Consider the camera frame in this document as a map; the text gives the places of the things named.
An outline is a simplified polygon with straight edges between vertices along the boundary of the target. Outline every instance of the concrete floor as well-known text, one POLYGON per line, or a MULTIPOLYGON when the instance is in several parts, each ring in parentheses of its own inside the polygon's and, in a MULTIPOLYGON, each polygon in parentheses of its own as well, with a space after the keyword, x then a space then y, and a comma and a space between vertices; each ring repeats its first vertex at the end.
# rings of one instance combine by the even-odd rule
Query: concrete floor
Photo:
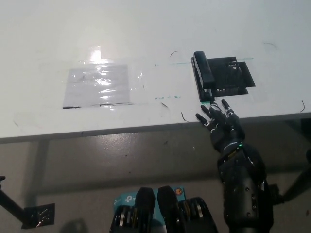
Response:
MULTIPOLYGON (((307 165, 310 143, 285 123, 245 125, 268 169, 268 182, 285 191, 307 165)), ((139 187, 183 185, 187 198, 201 196, 220 233, 222 186, 218 154, 203 128, 131 133, 0 145, 2 190, 22 206, 55 203, 53 226, 20 230, 0 208, 0 233, 104 233, 113 217, 113 199, 139 187)), ((275 210, 272 233, 309 233, 311 190, 275 210)))

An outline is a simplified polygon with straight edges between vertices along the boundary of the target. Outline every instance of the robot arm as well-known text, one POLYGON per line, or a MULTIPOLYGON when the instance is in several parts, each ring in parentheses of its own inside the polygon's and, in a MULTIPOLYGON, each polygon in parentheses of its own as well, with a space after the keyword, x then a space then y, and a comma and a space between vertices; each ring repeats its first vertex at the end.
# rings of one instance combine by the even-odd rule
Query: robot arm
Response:
POLYGON ((257 150, 244 143, 238 116, 222 100, 225 113, 212 102, 201 106, 210 118, 196 114, 210 131, 213 147, 221 154, 217 166, 224 184, 224 218, 231 233, 268 233, 273 225, 273 203, 265 165, 257 150))

